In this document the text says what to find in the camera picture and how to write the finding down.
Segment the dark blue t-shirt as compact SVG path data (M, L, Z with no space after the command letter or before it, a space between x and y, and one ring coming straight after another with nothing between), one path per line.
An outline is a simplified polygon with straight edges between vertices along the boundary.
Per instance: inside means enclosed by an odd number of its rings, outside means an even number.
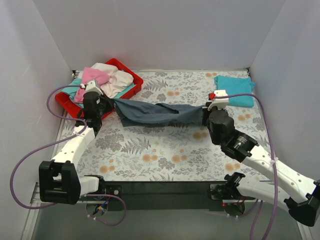
M113 105L124 127L170 126L176 124L206 125L209 117L203 106L188 104L151 104L117 98Z

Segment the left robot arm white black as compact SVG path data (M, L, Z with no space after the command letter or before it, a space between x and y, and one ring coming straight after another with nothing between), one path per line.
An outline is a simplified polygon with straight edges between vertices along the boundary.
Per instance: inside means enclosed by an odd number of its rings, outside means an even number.
M99 175L79 177L78 162L88 145L102 127L102 117L110 112L113 101L100 90L88 91L83 96L83 108L73 129L73 137L52 160L43 161L39 172L39 195L43 202L74 205L90 194L95 200L106 196L104 180Z

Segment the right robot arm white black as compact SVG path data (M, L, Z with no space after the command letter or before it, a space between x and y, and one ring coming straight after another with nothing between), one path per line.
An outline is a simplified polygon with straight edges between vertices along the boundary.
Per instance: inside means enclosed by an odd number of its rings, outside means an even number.
M231 159L242 163L274 184L249 180L235 172L224 177L225 183L213 189L216 198L252 197L287 211L299 223L313 227L320 215L320 183L306 177L268 152L249 135L235 129L234 119L216 106L204 107L202 122L207 126L211 141Z

